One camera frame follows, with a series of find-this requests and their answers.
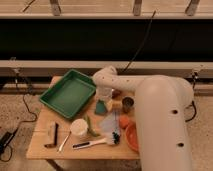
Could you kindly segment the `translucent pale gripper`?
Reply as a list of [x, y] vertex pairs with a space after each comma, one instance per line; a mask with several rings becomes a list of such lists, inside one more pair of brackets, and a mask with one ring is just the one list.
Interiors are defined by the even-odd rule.
[[105, 106], [108, 111], [112, 110], [113, 100], [115, 99], [115, 98], [112, 99], [112, 90], [113, 88], [100, 87], [100, 86], [98, 86], [96, 89], [98, 99], [105, 103]]

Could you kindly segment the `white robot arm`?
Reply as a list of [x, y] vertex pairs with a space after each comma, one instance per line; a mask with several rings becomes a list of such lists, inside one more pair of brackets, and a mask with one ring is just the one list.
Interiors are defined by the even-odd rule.
[[142, 171], [193, 171], [184, 110], [194, 100], [191, 84], [165, 75], [119, 76], [113, 66], [93, 75], [98, 87], [135, 94]]

